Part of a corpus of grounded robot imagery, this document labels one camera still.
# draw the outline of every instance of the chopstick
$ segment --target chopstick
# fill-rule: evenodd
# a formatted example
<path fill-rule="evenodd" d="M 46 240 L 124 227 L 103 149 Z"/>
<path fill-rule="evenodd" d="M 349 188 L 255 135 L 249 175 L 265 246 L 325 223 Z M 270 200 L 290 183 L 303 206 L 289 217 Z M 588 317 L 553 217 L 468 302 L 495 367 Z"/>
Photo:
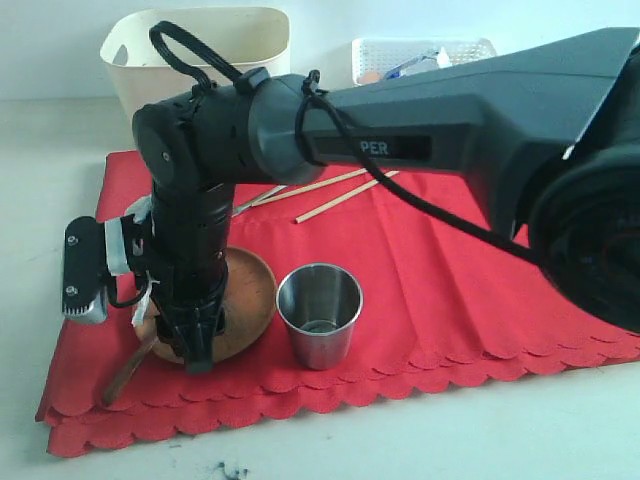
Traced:
<path fill-rule="evenodd" d="M 251 204 L 251 206 L 255 207 L 255 206 L 258 206 L 258 205 L 264 205 L 265 203 L 271 203 L 271 202 L 275 202 L 277 200 L 282 200 L 283 198 L 289 198 L 289 197 L 293 197 L 295 195 L 300 195 L 301 193 L 310 192 L 310 191 L 315 190 L 317 188 L 326 187 L 327 185 L 331 185 L 332 183 L 337 183 L 337 182 L 341 182 L 343 180 L 347 180 L 349 178 L 357 177 L 358 175 L 362 175 L 363 173 L 366 173 L 366 172 L 367 172 L 366 169 L 361 168 L 360 170 L 356 170 L 354 172 L 345 173 L 343 175 L 338 175 L 337 177 L 328 178 L 328 179 L 323 180 L 323 181 L 318 182 L 318 183 L 312 183 L 311 185 L 306 185 L 306 186 L 298 188 L 296 190 L 291 190 L 290 192 L 285 192 L 285 193 L 281 193 L 280 195 L 274 195 L 272 197 L 265 198 L 263 200 L 258 200 L 256 202 L 253 202 Z"/>
<path fill-rule="evenodd" d="M 385 176 L 393 177 L 397 173 L 399 173 L 397 170 L 392 170 L 390 172 L 385 173 Z M 364 185 L 360 185 L 358 188 L 354 188 L 350 192 L 347 192 L 347 193 L 345 193 L 343 195 L 340 195 L 339 197 L 336 197 L 333 200 L 331 200 L 331 201 L 329 201 L 329 202 L 327 202 L 327 203 L 325 203 L 323 205 L 320 205 L 317 208 L 314 208 L 310 212 L 307 212 L 307 213 L 305 213 L 303 215 L 300 215 L 299 217 L 296 218 L 296 223 L 305 222 L 305 221 L 309 220 L 310 218 L 313 218 L 316 215 L 319 215 L 320 213 L 329 210 L 331 207 L 335 207 L 339 203 L 342 203 L 345 200 L 349 200 L 351 197 L 355 197 L 359 193 L 362 193 L 365 190 L 368 190 L 369 188 L 375 186 L 377 183 L 378 183 L 377 180 L 371 180 L 370 182 L 367 182 Z"/>

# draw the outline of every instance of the wooden plate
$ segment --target wooden plate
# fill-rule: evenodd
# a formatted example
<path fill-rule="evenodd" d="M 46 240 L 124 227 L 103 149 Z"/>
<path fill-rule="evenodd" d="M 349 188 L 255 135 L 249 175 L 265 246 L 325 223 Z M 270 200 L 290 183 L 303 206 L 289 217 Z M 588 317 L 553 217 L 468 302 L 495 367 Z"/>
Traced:
<path fill-rule="evenodd" d="M 276 311 L 276 279 L 269 266 L 256 254 L 238 247 L 227 248 L 229 281 L 223 306 L 226 328 L 213 339 L 213 361 L 220 362 L 249 347 L 267 329 Z M 151 303 L 142 325 L 134 327 L 139 339 L 153 335 L 158 309 Z M 171 347 L 156 343 L 153 352 L 164 360 L 184 363 Z"/>

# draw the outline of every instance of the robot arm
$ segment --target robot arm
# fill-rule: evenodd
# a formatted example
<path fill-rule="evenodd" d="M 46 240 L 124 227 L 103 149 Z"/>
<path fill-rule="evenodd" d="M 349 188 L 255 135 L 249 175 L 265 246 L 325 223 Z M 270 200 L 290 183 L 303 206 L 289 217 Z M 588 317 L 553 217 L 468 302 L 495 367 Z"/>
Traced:
<path fill-rule="evenodd" d="M 305 184 L 327 165 L 362 163 L 374 176 L 377 167 L 461 175 L 489 232 L 412 204 L 521 252 L 579 307 L 640 331 L 639 31 L 323 94 L 338 120 L 314 102 L 301 108 L 314 94 L 309 77 L 264 69 L 145 106 L 133 131 L 153 177 L 153 229 L 140 229 L 149 260 L 133 263 L 159 282 L 158 330 L 188 370 L 211 367 L 235 184 Z M 523 224 L 531 250 L 511 243 Z"/>

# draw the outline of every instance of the white table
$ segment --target white table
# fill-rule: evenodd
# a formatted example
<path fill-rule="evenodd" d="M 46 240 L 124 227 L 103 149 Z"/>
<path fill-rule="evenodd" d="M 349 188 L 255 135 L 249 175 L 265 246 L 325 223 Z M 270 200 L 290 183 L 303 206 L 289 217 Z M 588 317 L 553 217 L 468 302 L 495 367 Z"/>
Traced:
<path fill-rule="evenodd" d="M 61 315 L 61 240 L 93 214 L 105 155 L 131 148 L 113 99 L 0 104 L 0 476 L 4 479 L 638 479 L 640 365 L 416 394 L 329 415 L 73 460 L 34 423 Z"/>

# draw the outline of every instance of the white basket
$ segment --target white basket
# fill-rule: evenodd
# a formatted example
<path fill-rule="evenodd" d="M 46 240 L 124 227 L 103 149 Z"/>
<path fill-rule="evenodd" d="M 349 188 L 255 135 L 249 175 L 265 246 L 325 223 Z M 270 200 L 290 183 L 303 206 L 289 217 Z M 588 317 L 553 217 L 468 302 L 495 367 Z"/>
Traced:
<path fill-rule="evenodd" d="M 351 43 L 353 83 L 368 72 L 384 75 L 410 58 L 444 47 L 453 65 L 495 57 L 485 38 L 357 38 Z"/>
<path fill-rule="evenodd" d="M 188 30 L 240 71 L 266 67 L 273 76 L 290 73 L 289 17 L 265 7 L 203 7 L 145 10 L 120 20 L 100 49 L 120 102 L 131 121 L 147 103 L 188 91 L 195 81 L 174 71 L 149 41 L 149 29 L 167 20 Z M 220 85 L 229 81 L 165 37 L 178 58 L 202 68 Z"/>

